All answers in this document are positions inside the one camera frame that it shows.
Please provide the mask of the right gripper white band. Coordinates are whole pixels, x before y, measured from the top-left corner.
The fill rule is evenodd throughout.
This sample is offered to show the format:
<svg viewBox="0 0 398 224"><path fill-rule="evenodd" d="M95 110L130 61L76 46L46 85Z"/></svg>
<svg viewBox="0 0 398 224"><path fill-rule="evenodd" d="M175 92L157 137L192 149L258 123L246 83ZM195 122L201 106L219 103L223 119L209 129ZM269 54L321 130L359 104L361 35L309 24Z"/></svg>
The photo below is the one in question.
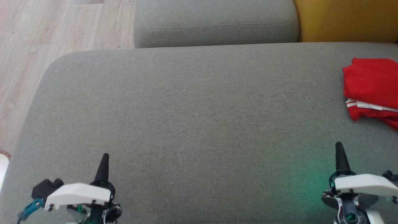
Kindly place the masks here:
<svg viewBox="0 0 398 224"><path fill-rule="evenodd" d="M336 172L351 172L344 145L335 143ZM332 175L329 180L331 190L336 194L354 193L370 194L382 197L397 197L397 175L389 170L382 176L373 174L338 174Z"/></svg>

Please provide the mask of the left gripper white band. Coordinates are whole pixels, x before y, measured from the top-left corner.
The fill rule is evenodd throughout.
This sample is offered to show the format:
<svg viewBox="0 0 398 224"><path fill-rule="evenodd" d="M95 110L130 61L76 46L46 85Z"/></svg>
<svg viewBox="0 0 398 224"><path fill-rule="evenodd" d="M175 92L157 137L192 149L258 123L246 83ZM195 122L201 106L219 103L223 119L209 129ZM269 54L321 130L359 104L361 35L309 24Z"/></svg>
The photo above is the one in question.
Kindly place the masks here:
<svg viewBox="0 0 398 224"><path fill-rule="evenodd" d="M98 187L84 183L60 184L53 183L51 190L45 199L44 210L56 209L67 205L95 204L106 206L115 197L115 187L109 183L109 154L102 155L98 170L94 178L95 185L106 185Z"/></svg>

